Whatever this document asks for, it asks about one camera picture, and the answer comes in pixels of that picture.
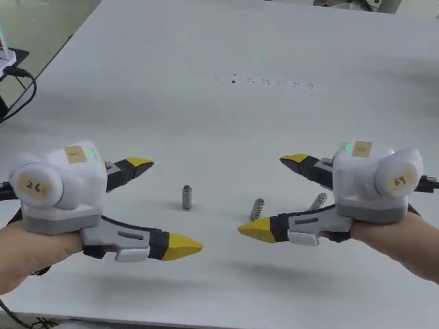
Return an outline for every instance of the human hand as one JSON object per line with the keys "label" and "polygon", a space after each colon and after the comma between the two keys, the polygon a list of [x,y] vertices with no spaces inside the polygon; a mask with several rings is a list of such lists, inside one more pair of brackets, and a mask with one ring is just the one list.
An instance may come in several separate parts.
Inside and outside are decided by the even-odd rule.
{"label": "human hand", "polygon": [[355,221],[351,237],[400,262],[420,278],[439,284],[439,229],[409,212],[398,223]]}
{"label": "human hand", "polygon": [[0,295],[28,276],[82,251],[78,233],[45,236],[24,231],[22,221],[0,229]]}

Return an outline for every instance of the table surface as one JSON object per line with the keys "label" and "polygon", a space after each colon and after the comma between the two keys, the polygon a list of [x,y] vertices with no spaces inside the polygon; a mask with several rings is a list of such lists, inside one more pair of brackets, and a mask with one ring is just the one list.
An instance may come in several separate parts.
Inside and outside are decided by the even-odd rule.
{"label": "table surface", "polygon": [[[322,191],[284,167],[285,154],[327,157],[342,141],[381,140],[417,147],[425,173],[438,175],[438,33],[437,21],[284,3],[103,1],[40,76],[32,104],[1,127],[1,157],[91,139],[108,160],[151,158],[108,195],[105,213],[204,249],[170,263],[76,255],[5,302],[142,324],[435,328],[437,286],[365,245],[268,245],[237,226],[258,197],[274,215]],[[186,183],[190,212],[180,209]],[[439,224],[437,198],[411,201]],[[18,206],[2,204],[1,222]]]}

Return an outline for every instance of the cable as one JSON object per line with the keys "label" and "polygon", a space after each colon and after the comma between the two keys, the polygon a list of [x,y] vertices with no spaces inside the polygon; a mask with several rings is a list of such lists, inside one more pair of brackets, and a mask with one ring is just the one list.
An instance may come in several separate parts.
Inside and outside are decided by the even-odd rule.
{"label": "cable", "polygon": [[40,317],[37,317],[36,318],[37,320],[38,320],[38,322],[34,322],[33,324],[32,324],[32,326],[35,326],[36,324],[41,324],[41,326],[44,328],[44,329],[50,329],[51,327],[49,327],[48,325],[47,325],[47,321],[44,319],[42,319],[42,318],[40,318]]}
{"label": "cable", "polygon": [[34,329],[32,326],[26,324],[25,322],[21,321],[6,305],[3,303],[3,300],[0,299],[0,308],[5,311],[5,313],[15,321],[15,323],[19,324],[20,326],[26,328],[26,329]]}
{"label": "cable", "polygon": [[23,104],[21,104],[21,106],[19,108],[17,108],[13,113],[6,115],[2,120],[0,120],[0,123],[3,123],[6,120],[11,119],[15,115],[17,115],[20,111],[22,111],[22,109],[24,109],[24,107],[26,107],[27,104],[29,104],[35,98],[35,95],[36,95],[36,80],[32,74],[30,74],[29,72],[27,72],[24,69],[20,69],[19,67],[13,67],[13,66],[5,67],[3,69],[3,72],[6,75],[11,75],[12,77],[16,77],[17,79],[18,79],[18,77],[28,77],[29,79],[32,80],[32,85],[34,86],[34,89],[32,91],[32,95],[29,97],[29,99],[27,101],[25,101]]}
{"label": "cable", "polygon": [[23,89],[26,90],[26,86],[21,82],[19,77],[15,77],[15,79],[19,82],[19,84],[23,87]]}

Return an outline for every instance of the electrical socket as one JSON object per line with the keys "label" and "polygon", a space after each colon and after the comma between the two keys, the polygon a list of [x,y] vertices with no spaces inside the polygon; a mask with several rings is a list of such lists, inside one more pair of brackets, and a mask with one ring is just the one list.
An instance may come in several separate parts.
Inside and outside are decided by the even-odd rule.
{"label": "electrical socket", "polygon": [[221,75],[220,83],[232,84],[233,86],[251,86],[259,88],[289,88],[297,91],[314,91],[316,85],[313,82],[297,82],[283,78],[257,77],[255,75],[231,73],[230,75]]}

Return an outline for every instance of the coil spring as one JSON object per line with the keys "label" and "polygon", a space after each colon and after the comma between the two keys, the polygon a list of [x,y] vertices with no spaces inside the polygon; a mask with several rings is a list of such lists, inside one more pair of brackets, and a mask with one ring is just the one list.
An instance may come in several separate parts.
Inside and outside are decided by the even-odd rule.
{"label": "coil spring", "polygon": [[252,213],[250,214],[250,220],[254,221],[261,216],[262,208],[265,204],[265,201],[261,198],[256,199],[253,205]]}
{"label": "coil spring", "polygon": [[321,208],[324,203],[327,201],[328,195],[326,193],[319,194],[312,203],[311,207],[309,207],[310,210],[317,210]]}
{"label": "coil spring", "polygon": [[189,210],[192,208],[192,188],[189,185],[183,186],[183,209]]}

